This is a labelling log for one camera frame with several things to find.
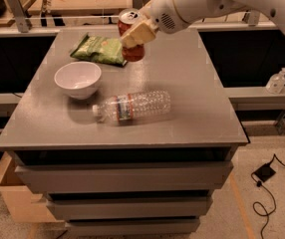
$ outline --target small white plastic bottle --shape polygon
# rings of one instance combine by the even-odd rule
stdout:
[[[170,112],[170,95],[166,91],[152,91],[113,96],[93,106],[99,121],[133,120],[164,115]]]
[[[271,76],[266,85],[266,90],[272,94],[280,94],[285,86],[285,68],[282,68],[278,74]]]

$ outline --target plastic bottle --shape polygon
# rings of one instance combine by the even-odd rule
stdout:
[[[110,97],[93,106],[95,117],[103,121],[132,120],[141,117],[163,115],[170,111],[170,95],[166,91],[133,93]]]
[[[273,75],[266,85],[266,90],[272,94],[279,94],[285,86],[285,68],[282,68],[278,74]]]

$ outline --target gray drawer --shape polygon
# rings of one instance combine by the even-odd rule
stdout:
[[[48,201],[58,220],[120,219],[205,215],[210,197],[159,197]]]
[[[33,193],[129,192],[221,188],[230,161],[18,166]]]
[[[73,236],[183,234],[194,232],[199,224],[198,219],[121,220],[70,222],[66,228]]]

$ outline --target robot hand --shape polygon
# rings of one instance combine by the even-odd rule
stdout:
[[[157,31],[173,34],[203,18],[255,9],[270,18],[285,35],[285,0],[151,0],[142,18],[121,37],[132,48],[152,41]]]

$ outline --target soda can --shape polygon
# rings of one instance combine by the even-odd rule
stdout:
[[[122,36],[123,33],[129,29],[140,16],[141,13],[138,9],[131,8],[123,10],[120,13],[119,22],[117,24],[119,27],[120,35]]]

